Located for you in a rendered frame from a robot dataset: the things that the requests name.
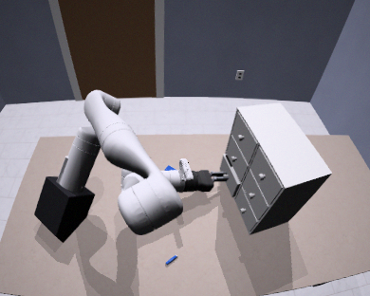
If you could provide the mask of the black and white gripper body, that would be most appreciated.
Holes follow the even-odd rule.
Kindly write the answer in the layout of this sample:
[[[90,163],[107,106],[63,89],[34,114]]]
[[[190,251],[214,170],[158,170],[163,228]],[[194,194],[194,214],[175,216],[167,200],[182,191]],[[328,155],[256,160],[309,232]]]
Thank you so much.
[[[210,192],[214,186],[210,172],[208,170],[191,171],[186,158],[182,158],[179,161],[179,170],[168,172],[171,176],[171,184],[178,193],[194,191]]]

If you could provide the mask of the grey drawer front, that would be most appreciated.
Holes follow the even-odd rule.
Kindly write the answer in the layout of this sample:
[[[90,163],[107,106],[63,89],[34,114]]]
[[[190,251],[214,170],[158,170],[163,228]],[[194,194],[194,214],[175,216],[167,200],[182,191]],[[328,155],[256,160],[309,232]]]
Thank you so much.
[[[249,167],[240,148],[238,147],[233,135],[231,135],[230,143],[228,146],[227,154],[231,160],[233,168],[237,173],[240,181],[242,182],[244,175]]]
[[[277,175],[273,171],[271,165],[268,162],[268,159],[266,158],[260,146],[258,147],[258,150],[250,167],[269,205],[271,205],[276,196],[283,189],[283,186]]]
[[[240,146],[248,164],[250,164],[258,142],[256,141],[255,137],[253,136],[252,132],[246,125],[239,112],[236,115],[232,133],[238,145]]]
[[[235,198],[235,201],[237,203],[238,208],[240,209],[240,213],[243,216],[248,231],[250,232],[258,221],[255,217],[255,214],[251,208],[251,205],[242,187],[237,197]]]
[[[249,198],[250,204],[256,214],[257,219],[260,220],[269,206],[250,169],[242,186],[247,194],[247,197]]]
[[[233,170],[231,163],[227,157],[227,154],[224,154],[222,157],[221,165],[220,165],[220,171],[221,172],[227,172],[226,175],[223,176],[228,176],[229,179],[226,182],[228,189],[231,193],[231,197],[235,197],[239,187],[240,187],[240,182],[238,180],[238,177]],[[238,181],[237,181],[238,180]]]

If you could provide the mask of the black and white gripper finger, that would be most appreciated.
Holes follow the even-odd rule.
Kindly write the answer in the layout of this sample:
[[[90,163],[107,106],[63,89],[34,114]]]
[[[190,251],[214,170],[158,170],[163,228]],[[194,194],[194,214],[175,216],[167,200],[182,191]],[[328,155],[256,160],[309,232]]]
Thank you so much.
[[[210,172],[211,176],[216,176],[216,177],[223,176],[223,175],[226,175],[226,174],[227,174],[227,172],[214,172],[214,171]]]
[[[228,176],[219,176],[219,177],[213,177],[213,182],[215,181],[227,181],[229,179]]]

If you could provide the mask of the small grey chest of drawers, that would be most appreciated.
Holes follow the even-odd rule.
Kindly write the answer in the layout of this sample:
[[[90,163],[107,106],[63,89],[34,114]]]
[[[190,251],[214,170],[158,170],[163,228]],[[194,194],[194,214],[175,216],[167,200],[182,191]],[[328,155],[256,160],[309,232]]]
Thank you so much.
[[[280,102],[237,107],[225,154],[238,112],[258,144],[242,182],[237,176],[241,184],[234,200],[241,187],[243,188],[249,169],[253,173],[250,166],[259,146],[283,186],[271,205],[264,195],[269,208],[260,220],[254,213],[258,222],[248,231],[251,235],[288,222],[320,189],[332,172]]]

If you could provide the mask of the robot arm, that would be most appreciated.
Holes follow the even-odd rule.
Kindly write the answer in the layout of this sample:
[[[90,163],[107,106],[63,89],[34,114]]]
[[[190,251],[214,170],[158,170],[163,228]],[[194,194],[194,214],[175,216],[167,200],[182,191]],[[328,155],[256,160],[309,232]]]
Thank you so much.
[[[183,204],[170,173],[159,170],[129,124],[118,116],[120,101],[94,90],[87,95],[83,110],[92,126],[79,128],[57,183],[82,193],[102,148],[105,158],[122,168],[118,205],[133,233],[147,234],[179,217]]]

